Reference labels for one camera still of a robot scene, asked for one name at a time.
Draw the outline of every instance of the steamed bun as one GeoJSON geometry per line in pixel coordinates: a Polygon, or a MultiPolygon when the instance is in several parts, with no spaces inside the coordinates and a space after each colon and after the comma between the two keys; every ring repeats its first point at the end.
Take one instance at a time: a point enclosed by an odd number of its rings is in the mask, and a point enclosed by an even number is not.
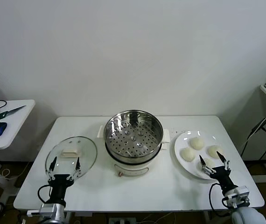
{"type": "Polygon", "coordinates": [[[201,150],[204,147],[203,139],[200,137],[192,138],[190,139],[189,142],[190,142],[191,147],[196,150],[201,150]]]}
{"type": "Polygon", "coordinates": [[[190,147],[182,149],[180,155],[186,162],[191,162],[195,158],[195,153],[193,152],[193,149],[190,147]]]}
{"type": "Polygon", "coordinates": [[[210,146],[208,148],[208,154],[209,156],[211,156],[212,158],[215,158],[215,159],[219,159],[219,156],[217,154],[217,151],[220,153],[220,154],[223,154],[223,150],[220,146],[210,146]]]}

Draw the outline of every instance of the power strip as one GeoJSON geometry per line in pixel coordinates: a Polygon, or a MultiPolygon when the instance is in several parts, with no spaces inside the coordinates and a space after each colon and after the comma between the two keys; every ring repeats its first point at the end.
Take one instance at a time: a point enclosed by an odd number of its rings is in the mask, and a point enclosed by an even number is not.
{"type": "Polygon", "coordinates": [[[136,218],[109,218],[108,224],[136,224],[136,218]]]}

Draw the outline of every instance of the glass lid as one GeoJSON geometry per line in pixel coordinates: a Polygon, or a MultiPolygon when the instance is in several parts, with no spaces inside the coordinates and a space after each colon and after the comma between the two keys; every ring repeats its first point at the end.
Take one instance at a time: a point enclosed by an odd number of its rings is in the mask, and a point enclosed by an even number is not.
{"type": "Polygon", "coordinates": [[[49,178],[57,174],[69,174],[77,178],[86,174],[97,158],[97,146],[89,138],[71,137],[61,141],[48,154],[45,168],[49,178]]]}

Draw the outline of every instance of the white wall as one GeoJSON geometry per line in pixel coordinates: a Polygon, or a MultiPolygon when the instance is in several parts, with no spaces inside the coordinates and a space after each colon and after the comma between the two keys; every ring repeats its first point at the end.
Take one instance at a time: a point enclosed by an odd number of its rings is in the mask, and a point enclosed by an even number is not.
{"type": "Polygon", "coordinates": [[[215,114],[238,143],[264,82],[266,0],[0,0],[0,89],[36,100],[33,148],[57,116],[130,108],[215,114]]]}

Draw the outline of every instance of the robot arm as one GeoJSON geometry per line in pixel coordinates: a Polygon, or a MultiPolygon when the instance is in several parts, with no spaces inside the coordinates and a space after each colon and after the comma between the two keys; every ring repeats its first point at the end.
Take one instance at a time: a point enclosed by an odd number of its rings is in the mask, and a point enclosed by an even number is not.
{"type": "Polygon", "coordinates": [[[265,217],[253,208],[249,208],[249,190],[246,186],[238,187],[230,179],[231,169],[229,161],[217,152],[224,164],[220,167],[209,168],[200,156],[203,172],[210,178],[216,179],[221,187],[224,198],[222,204],[231,210],[233,224],[266,224],[265,217]]]}

